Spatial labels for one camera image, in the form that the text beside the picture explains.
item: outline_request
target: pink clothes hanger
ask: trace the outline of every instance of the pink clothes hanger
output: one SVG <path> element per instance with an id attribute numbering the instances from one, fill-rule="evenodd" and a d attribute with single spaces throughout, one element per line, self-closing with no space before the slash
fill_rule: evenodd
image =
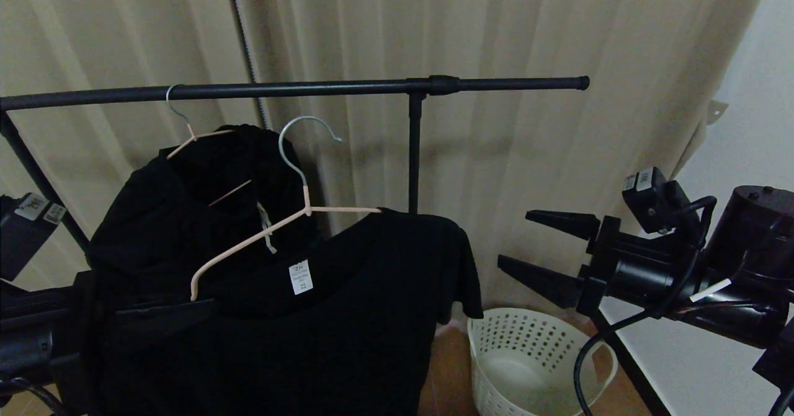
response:
<path id="1" fill-rule="evenodd" d="M 190 138 L 187 139 L 184 144 L 179 145 L 178 147 L 176 147 L 175 150 L 171 151 L 171 153 L 168 156 L 165 157 L 165 159 L 167 159 L 167 160 L 170 160 L 171 157 L 176 156 L 177 153 L 179 153 L 179 151 L 183 150 L 188 144 L 190 144 L 190 142 L 195 142 L 196 140 L 198 140 L 198 139 L 200 139 L 202 137 L 220 136 L 221 134 L 229 134 L 229 133 L 233 133 L 234 132 L 233 130 L 215 131 L 214 133 L 198 134 L 198 136 L 197 136 L 193 132 L 193 127 L 190 125 L 190 120 L 188 120 L 187 117 L 183 113 L 181 113 L 180 111 L 174 109 L 174 106 L 171 105 L 171 99 L 170 99 L 171 91 L 176 86 L 181 86 L 181 85 L 175 84 L 175 85 L 171 86 L 170 88 L 168 88 L 167 91 L 165 91 L 165 104 L 168 105 L 169 108 L 171 108 L 171 111 L 173 111 L 176 115 L 182 117 L 185 120 L 185 123 L 187 124 L 187 131 L 189 131 L 189 133 L 190 133 Z M 220 198 L 215 199 L 215 201 L 210 202 L 210 207 L 215 205 L 215 204 L 217 204 L 218 202 L 221 202 L 223 199 L 228 198 L 228 196 L 232 195 L 232 193 L 235 193 L 236 191 L 240 190 L 242 187 L 245 187 L 247 184 L 250 184 L 250 183 L 251 183 L 251 179 L 249 179 L 249 180 L 247 180 L 245 182 L 242 182 L 241 185 L 238 185 L 238 187 L 233 188 L 229 193 L 226 193 L 226 195 L 223 195 Z"/>
<path id="2" fill-rule="evenodd" d="M 325 122 L 325 120 L 312 116 L 295 117 L 292 120 L 290 120 L 290 122 L 287 123 L 287 125 L 284 126 L 284 129 L 281 131 L 281 135 L 279 136 L 279 153 L 281 154 L 281 158 L 284 159 L 284 162 L 287 165 L 289 165 L 290 168 L 295 170 L 295 172 L 297 172 L 298 175 L 300 175 L 301 181 L 303 182 L 303 202 L 304 202 L 303 209 L 295 212 L 294 215 L 291 215 L 288 218 L 284 218 L 283 220 L 273 224 L 267 229 L 262 230 L 259 233 L 256 233 L 250 238 L 247 238 L 245 241 L 242 241 L 236 246 L 226 250 L 226 252 L 222 252 L 220 255 L 215 256 L 215 258 L 212 258 L 212 260 L 209 260 L 206 263 L 204 263 L 204 266 L 201 266 L 200 269 L 198 269 L 198 271 L 196 271 L 195 274 L 193 274 L 193 278 L 191 278 L 190 280 L 191 302 L 195 302 L 196 298 L 199 297 L 199 278 L 201 278 L 201 275 L 203 275 L 204 272 L 209 270 L 210 267 L 215 266 L 215 264 L 220 263 L 222 260 L 228 258 L 230 255 L 233 255 L 233 253 L 239 252 L 241 249 L 244 249 L 245 247 L 250 246 L 254 242 L 264 238 L 264 236 L 267 236 L 275 232 L 275 230 L 278 230 L 281 227 L 286 226 L 290 222 L 300 218 L 301 215 L 311 216 L 312 212 L 314 211 L 326 211 L 326 212 L 338 211 L 341 213 L 380 213 L 380 210 L 373 208 L 312 206 L 311 202 L 309 201 L 309 186 L 306 183 L 306 176 L 303 175 L 303 171 L 301 171 L 300 168 L 295 167 L 295 165 L 292 164 L 292 162 L 290 162 L 289 159 L 287 159 L 287 155 L 284 154 L 284 134 L 287 133 L 287 130 L 289 130 L 290 126 L 294 125 L 296 122 L 300 122 L 300 120 L 315 120 L 316 122 L 320 122 L 321 124 L 325 125 L 326 130 L 328 130 L 331 136 L 334 137 L 334 140 L 336 140 L 337 142 L 341 142 L 342 139 L 340 139 L 339 137 L 337 137 L 336 134 L 334 134 L 334 131 L 332 131 L 331 127 L 328 125 L 328 123 Z"/>

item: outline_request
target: white plastic basket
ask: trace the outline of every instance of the white plastic basket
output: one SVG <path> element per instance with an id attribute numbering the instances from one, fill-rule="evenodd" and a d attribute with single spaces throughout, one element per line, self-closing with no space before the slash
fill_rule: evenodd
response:
<path id="1" fill-rule="evenodd" d="M 471 388 L 482 416 L 576 416 L 573 363 L 587 335 L 559 318 L 525 309 L 498 308 L 482 320 L 468 321 Z M 612 370 L 598 382 L 592 355 L 606 348 Z M 615 378 L 615 351 L 600 343 L 582 365 L 582 390 L 588 404 Z"/>

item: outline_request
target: black baseboard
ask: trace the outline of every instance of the black baseboard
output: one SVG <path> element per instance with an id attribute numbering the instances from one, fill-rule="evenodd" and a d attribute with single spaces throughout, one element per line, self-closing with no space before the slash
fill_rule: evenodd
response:
<path id="1" fill-rule="evenodd" d="M 609 325 L 607 318 L 601 314 L 601 311 L 597 311 L 595 315 L 593 315 L 592 320 L 598 330 L 606 328 Z M 643 398 L 643 402 L 645 402 L 650 413 L 653 416 L 672 416 L 670 410 L 668 410 L 664 403 L 661 402 L 661 399 L 659 399 L 659 394 L 651 387 L 643 370 L 641 370 L 637 362 L 635 362 L 635 358 L 633 358 L 629 350 L 626 349 L 623 340 L 620 340 L 617 334 L 612 334 L 606 337 L 606 342 L 615 350 L 620 366 L 623 367 L 623 370 L 626 371 L 626 375 L 629 376 L 629 380 L 631 380 L 635 388 L 637 388 L 637 393 Z"/>

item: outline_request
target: beige curtain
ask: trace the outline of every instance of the beige curtain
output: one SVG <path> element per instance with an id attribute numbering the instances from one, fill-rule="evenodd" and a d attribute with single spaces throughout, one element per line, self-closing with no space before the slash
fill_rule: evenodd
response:
<path id="1" fill-rule="evenodd" d="M 584 92 L 425 101 L 420 212 L 468 232 L 487 304 L 543 307 L 496 269 L 496 256 L 573 274 L 584 241 L 524 221 L 525 211 L 622 215 L 625 175 L 680 167 L 758 0 L 238 1 L 262 82 L 591 77 Z M 248 79 L 230 0 L 3 0 L 2 23 L 3 94 Z M 179 108 L 201 130 L 257 120 L 251 100 Z M 311 123 L 290 130 L 318 199 L 406 209 L 405 95 L 266 100 L 265 113 L 275 130 L 313 114 L 345 137 L 332 144 Z M 131 170 L 184 139 L 162 103 L 12 117 L 88 233 Z M 32 188 L 17 164 L 3 146 L 0 187 L 20 195 Z M 333 233 L 355 216 L 329 219 Z M 68 235 L 57 236 L 25 286 L 67 283 L 65 259 L 80 268 Z"/>

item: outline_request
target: shirt sleeve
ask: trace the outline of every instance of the shirt sleeve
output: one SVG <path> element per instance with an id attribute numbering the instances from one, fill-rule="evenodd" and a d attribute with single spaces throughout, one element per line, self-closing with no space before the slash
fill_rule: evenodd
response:
<path id="1" fill-rule="evenodd" d="M 468 317 L 483 317 L 480 279 L 468 236 L 455 224 L 449 240 L 449 244 L 446 244 L 447 262 L 442 269 L 442 299 L 437 315 L 437 322 L 442 325 L 449 323 L 453 302 L 462 303 Z"/>

